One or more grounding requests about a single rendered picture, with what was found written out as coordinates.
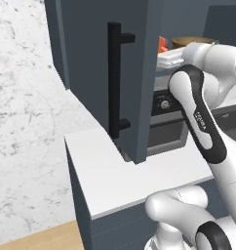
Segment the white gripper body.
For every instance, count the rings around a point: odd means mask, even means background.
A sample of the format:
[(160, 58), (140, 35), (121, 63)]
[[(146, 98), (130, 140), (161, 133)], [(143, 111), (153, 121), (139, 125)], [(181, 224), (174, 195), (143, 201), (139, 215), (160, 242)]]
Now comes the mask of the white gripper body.
[(157, 69), (169, 69), (181, 65), (184, 62), (182, 53), (183, 48), (160, 53), (157, 56)]

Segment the dark blue cabinet door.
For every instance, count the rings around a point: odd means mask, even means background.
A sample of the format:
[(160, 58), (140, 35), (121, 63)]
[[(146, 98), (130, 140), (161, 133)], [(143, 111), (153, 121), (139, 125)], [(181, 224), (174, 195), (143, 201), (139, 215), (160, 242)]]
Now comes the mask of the dark blue cabinet door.
[(203, 35), (220, 44), (236, 46), (236, 5), (211, 6)]
[(120, 117), (131, 127), (115, 140), (140, 163), (147, 155), (163, 0), (60, 0), (71, 92), (108, 127), (107, 24), (120, 22), (136, 41), (121, 46)]

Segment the dark blue base cabinet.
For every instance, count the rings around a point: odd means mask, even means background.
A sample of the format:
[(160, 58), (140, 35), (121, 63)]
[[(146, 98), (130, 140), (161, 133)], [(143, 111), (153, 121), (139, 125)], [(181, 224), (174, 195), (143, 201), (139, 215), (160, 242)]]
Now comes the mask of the dark blue base cabinet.
[(192, 142), (140, 164), (126, 162), (108, 138), (67, 136), (65, 149), (85, 250), (143, 250), (156, 230), (144, 200), (158, 190), (198, 185), (207, 192), (208, 211), (214, 217), (228, 214)]

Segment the orange red object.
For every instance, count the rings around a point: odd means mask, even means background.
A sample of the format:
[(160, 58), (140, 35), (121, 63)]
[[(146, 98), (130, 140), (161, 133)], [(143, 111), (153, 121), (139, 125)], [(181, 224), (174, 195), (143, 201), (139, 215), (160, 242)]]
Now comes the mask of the orange red object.
[(168, 40), (165, 37), (160, 36), (158, 42), (158, 53), (167, 52), (169, 50), (168, 44)]

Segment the brown wooden bowl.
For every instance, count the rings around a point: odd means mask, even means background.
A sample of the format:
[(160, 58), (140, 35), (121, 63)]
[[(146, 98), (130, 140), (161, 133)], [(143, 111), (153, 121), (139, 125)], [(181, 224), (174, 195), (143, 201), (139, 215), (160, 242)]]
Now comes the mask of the brown wooden bowl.
[(172, 39), (172, 48), (178, 49), (187, 46), (191, 42), (218, 44), (219, 41), (214, 38), (198, 37), (198, 36), (181, 36)]

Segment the grey black oven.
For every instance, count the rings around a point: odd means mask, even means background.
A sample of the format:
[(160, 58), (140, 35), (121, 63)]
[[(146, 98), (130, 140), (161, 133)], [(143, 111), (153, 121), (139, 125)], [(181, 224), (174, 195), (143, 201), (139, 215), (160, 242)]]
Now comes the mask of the grey black oven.
[[(185, 146), (188, 128), (181, 113), (181, 106), (168, 90), (169, 75), (155, 78), (147, 155), (158, 154)], [(162, 109), (161, 101), (171, 105)], [(218, 107), (213, 116), (219, 128), (236, 141), (236, 104)]]

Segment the dark blue wall cabinet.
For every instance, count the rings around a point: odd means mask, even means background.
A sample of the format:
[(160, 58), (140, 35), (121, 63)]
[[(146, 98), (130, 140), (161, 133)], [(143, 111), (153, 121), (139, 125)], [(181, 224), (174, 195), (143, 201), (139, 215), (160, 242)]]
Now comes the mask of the dark blue wall cabinet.
[(45, 0), (45, 9), (54, 67), (57, 70), (64, 88), (68, 90), (70, 88), (70, 84), (60, 0)]

